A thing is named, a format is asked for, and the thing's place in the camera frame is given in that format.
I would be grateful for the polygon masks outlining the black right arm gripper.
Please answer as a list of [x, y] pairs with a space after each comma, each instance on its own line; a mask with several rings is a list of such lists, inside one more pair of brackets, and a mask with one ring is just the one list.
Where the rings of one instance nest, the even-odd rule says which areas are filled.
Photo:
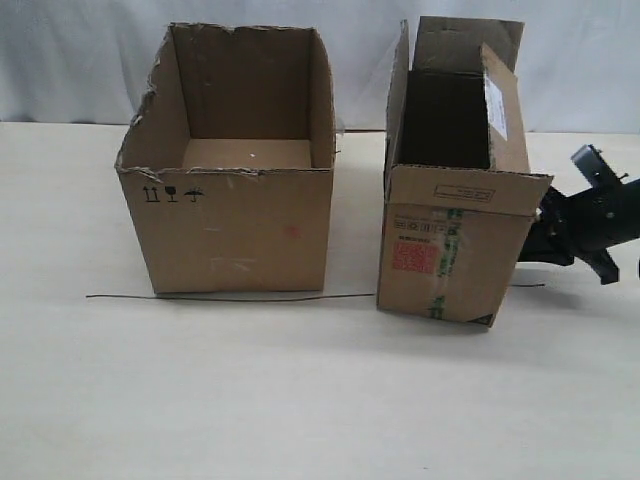
[[520, 262], [573, 265], [575, 256], [637, 240], [639, 181], [615, 189], [590, 188], [571, 196], [550, 187], [536, 209], [535, 222], [552, 223], [559, 239], [544, 227], [532, 227]]

